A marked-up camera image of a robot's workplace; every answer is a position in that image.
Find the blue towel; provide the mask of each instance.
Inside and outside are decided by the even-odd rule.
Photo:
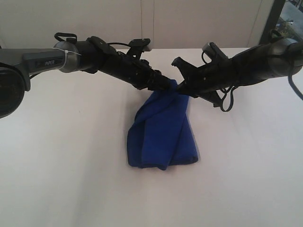
[[[171,89],[154,91],[136,114],[127,136],[130,166],[158,167],[186,165],[198,161],[193,135],[186,116],[188,96]]]

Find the folded cloth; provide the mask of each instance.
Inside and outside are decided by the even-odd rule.
[[[171,89],[154,91],[135,116],[127,136],[130,166],[158,167],[186,165],[198,161],[193,135],[186,116],[188,96]]]

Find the white wall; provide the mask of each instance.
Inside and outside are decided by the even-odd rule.
[[[274,0],[0,0],[7,48],[50,47],[55,32],[107,42],[149,37],[153,48],[256,45]]]

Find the white tabletop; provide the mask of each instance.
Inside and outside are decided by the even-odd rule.
[[[202,64],[199,49],[143,55],[181,82],[178,56]],[[303,71],[294,80],[303,90]],[[126,161],[127,131],[150,93],[101,72],[34,78],[0,120],[0,226],[303,225],[303,103],[287,78],[237,89],[229,113],[191,98],[201,158],[165,172]]]

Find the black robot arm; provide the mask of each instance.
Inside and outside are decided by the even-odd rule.
[[[150,39],[132,40],[124,54],[96,36],[78,41],[74,34],[56,33],[55,38],[59,42],[52,49],[0,49],[0,118],[20,105],[32,77],[49,70],[101,71],[137,89],[169,88],[169,79],[140,59],[148,51]]]
[[[201,67],[195,67],[180,57],[176,58],[172,65],[178,67],[184,78],[178,86],[179,93],[194,98],[201,97],[227,112],[232,108],[232,92],[237,87],[288,76],[292,88],[302,98],[292,83],[292,75],[303,66],[303,42],[284,39],[279,34],[270,41],[269,44],[255,46],[231,59],[214,43],[208,43],[203,47],[202,60],[205,62],[206,54],[212,61],[205,62]],[[219,97],[217,90],[224,93],[223,98]],[[228,92],[231,93],[231,105],[224,110],[223,101]]]

